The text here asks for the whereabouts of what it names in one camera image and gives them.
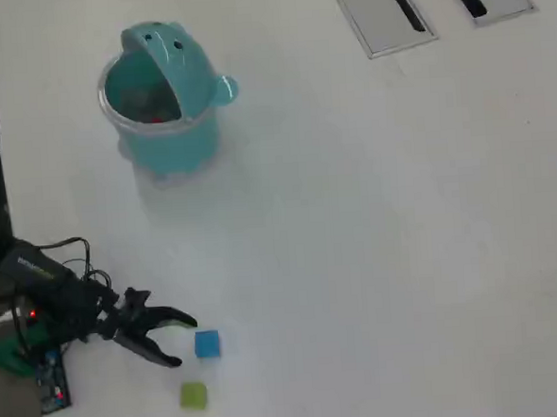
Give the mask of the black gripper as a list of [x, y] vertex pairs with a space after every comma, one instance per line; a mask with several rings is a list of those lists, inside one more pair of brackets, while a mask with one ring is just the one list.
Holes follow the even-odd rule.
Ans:
[[[113, 340], [120, 346], [151, 363], [162, 367], [180, 367], [182, 360], [164, 354], [160, 346], [147, 337], [140, 319], [145, 310], [145, 299], [126, 300], [119, 308], [114, 304], [101, 303], [95, 325], [95, 333], [103, 340]], [[197, 328], [197, 320], [188, 313], [172, 307], [151, 307], [145, 312], [148, 330], [169, 325]]]

